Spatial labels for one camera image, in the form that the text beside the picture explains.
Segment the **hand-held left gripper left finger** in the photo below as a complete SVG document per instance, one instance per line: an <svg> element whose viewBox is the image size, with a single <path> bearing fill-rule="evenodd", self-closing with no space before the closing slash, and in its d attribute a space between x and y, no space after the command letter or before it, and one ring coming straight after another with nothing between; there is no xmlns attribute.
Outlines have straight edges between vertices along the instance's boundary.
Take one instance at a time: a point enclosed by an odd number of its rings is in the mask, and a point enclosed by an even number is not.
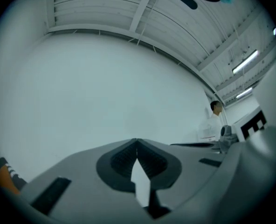
<svg viewBox="0 0 276 224"><path fill-rule="evenodd" d="M35 224L149 223L150 216L133 193L113 190L97 174L97 160L125 143L118 141L72 154L34 178L20 195L23 213ZM71 182L45 215L32 207L32 203L58 177Z"/></svg>

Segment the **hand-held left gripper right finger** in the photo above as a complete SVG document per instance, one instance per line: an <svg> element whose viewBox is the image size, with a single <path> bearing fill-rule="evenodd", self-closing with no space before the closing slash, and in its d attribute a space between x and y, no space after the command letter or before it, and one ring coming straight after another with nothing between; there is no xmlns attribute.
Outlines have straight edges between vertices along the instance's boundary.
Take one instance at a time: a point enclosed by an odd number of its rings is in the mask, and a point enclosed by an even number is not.
<svg viewBox="0 0 276 224"><path fill-rule="evenodd" d="M138 139L137 158L149 180L145 210L154 219L178 208L199 191L221 165L224 154L214 147L165 145Z"/></svg>

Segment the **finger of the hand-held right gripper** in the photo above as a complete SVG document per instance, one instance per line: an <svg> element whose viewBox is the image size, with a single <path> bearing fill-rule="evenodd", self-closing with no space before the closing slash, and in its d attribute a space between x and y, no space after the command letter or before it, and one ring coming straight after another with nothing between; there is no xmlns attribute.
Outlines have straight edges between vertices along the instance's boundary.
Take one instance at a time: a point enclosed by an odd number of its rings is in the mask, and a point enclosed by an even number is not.
<svg viewBox="0 0 276 224"><path fill-rule="evenodd" d="M204 143L173 143L171 146L180 146L180 147L195 147L195 148L209 148L214 147L215 144L212 142L204 142Z"/></svg>

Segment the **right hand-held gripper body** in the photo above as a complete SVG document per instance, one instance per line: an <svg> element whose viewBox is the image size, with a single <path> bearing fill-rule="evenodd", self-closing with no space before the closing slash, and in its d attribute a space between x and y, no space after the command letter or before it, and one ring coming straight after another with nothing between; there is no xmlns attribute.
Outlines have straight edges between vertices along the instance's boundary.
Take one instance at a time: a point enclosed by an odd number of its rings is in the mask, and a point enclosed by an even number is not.
<svg viewBox="0 0 276 224"><path fill-rule="evenodd" d="M226 154L229 148L237 143L244 142L251 135L267 127L267 121L260 107L245 115L231 126L223 126L218 141L220 152Z"/></svg>

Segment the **fluorescent ceiling light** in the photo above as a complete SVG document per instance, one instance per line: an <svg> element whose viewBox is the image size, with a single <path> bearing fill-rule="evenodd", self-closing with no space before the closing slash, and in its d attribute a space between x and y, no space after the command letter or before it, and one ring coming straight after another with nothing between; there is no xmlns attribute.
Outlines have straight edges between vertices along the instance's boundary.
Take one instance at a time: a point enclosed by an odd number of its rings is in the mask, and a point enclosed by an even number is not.
<svg viewBox="0 0 276 224"><path fill-rule="evenodd" d="M233 74L236 74L240 70L242 70L245 66L247 66L250 62L252 62L259 55L259 51L253 51L245 60L243 60L239 65L237 65L233 70Z"/></svg>
<svg viewBox="0 0 276 224"><path fill-rule="evenodd" d="M245 95L248 95L251 91L253 90L252 87L246 89L245 91L243 91L242 93L238 94L236 96L236 99L240 99L241 97L245 96Z"/></svg>

